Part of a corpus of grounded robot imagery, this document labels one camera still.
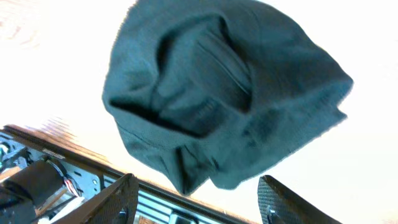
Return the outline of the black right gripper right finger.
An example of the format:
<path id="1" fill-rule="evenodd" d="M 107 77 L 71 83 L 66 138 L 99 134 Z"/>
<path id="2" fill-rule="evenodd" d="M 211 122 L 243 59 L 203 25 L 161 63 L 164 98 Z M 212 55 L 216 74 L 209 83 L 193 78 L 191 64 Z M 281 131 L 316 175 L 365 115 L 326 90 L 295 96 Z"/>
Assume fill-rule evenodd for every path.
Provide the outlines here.
<path id="1" fill-rule="evenodd" d="M 341 224 L 270 175 L 259 178 L 257 197 L 266 224 Z"/>

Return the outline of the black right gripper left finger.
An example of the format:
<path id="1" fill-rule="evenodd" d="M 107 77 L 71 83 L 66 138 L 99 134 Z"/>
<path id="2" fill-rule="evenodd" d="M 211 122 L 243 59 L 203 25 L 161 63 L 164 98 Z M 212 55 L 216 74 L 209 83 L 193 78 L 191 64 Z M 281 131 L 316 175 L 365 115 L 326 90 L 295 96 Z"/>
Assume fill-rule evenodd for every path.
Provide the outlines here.
<path id="1" fill-rule="evenodd" d="M 57 220 L 56 224 L 133 224 L 138 203 L 139 181 L 126 174 Z"/>

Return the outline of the black t-shirt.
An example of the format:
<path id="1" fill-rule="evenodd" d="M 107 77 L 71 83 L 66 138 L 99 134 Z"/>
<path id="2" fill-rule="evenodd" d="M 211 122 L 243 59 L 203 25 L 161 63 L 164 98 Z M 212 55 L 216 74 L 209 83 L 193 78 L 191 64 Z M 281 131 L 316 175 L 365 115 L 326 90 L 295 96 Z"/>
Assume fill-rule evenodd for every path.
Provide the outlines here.
<path id="1" fill-rule="evenodd" d="M 182 195 L 264 172 L 345 118 L 352 78 L 259 1 L 138 1 L 103 103 L 127 152 Z"/>

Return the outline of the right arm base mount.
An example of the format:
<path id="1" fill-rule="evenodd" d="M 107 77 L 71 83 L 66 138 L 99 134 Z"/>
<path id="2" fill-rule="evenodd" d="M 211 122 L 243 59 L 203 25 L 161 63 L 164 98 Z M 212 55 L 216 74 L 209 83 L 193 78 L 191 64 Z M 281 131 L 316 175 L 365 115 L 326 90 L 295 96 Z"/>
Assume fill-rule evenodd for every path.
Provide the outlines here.
<path id="1" fill-rule="evenodd" d="M 59 190 L 91 199 L 104 189 L 103 174 L 87 160 L 1 133 L 1 171 L 20 168 L 1 181 L 1 223 L 32 223 L 36 210 Z"/>

